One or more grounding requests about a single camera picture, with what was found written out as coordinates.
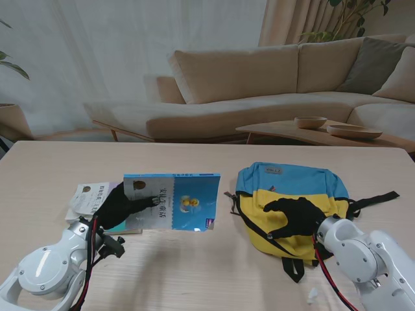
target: yellow illustration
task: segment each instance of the yellow illustration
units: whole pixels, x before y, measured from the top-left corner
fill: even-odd
[[[180,210],[183,213],[188,213],[191,209],[190,207],[198,207],[199,200],[196,198],[190,198],[190,196],[182,196],[180,198]]]

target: book cover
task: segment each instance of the book cover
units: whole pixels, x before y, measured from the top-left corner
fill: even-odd
[[[119,182],[107,182],[83,183],[78,185],[75,194],[68,203],[65,220],[70,224],[75,220],[78,220],[81,216],[91,220],[92,215],[98,211],[106,197],[118,184]],[[115,235],[121,233],[140,233],[141,230],[136,227],[127,227],[126,221],[124,221],[114,228],[106,230],[106,232]]]
[[[126,174],[130,200],[160,197],[161,203],[131,215],[127,228],[205,231],[216,217],[220,174]]]

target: wooden table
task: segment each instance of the wooden table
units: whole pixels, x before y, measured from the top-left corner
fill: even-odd
[[[415,142],[408,139],[387,134],[382,134],[376,139],[345,139],[328,134],[326,128],[329,125],[347,124],[328,120],[321,128],[306,130],[297,128],[294,121],[279,121],[241,126],[237,130],[249,133],[247,144],[254,143],[256,137],[267,135],[294,139],[317,146],[394,147],[405,149],[409,154],[415,153]]]
[[[397,191],[400,198],[363,210],[356,223],[366,232],[384,229],[415,258],[415,164],[401,149],[19,142],[0,160],[0,283],[25,255],[60,239],[77,184],[121,181],[124,173],[220,172],[215,229],[124,236],[123,257],[94,268],[83,310],[346,310],[320,268],[306,268],[295,284],[278,258],[251,245],[243,221],[230,214],[222,193],[233,192],[238,171],[254,161],[328,168],[356,200]],[[327,265],[343,294],[363,310],[335,260]],[[318,302],[308,306],[313,287]],[[29,294],[20,301],[38,310],[52,305]]]

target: blue and yellow backpack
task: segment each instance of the blue and yellow backpack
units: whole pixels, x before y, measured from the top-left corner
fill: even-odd
[[[264,212],[266,204],[280,198],[297,200],[302,197],[321,209],[326,216],[337,214],[352,220],[358,217],[363,207],[399,196],[392,191],[356,202],[349,199],[342,180],[330,170],[262,162],[241,170],[235,195],[229,192],[225,194],[233,199],[231,213],[241,216],[251,243],[259,251],[281,257],[285,272],[295,282],[299,282],[304,275],[304,262],[318,265],[312,236],[267,238],[267,233],[285,227],[288,221],[282,212]]]

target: plate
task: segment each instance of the plate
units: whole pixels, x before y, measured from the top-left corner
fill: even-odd
[[[296,117],[294,119],[294,124],[298,128],[312,130],[323,126],[326,121],[327,119],[323,117]]]
[[[383,133],[378,130],[363,128],[362,126],[356,125],[329,125],[327,127],[327,132],[334,136],[360,139],[378,138]]]

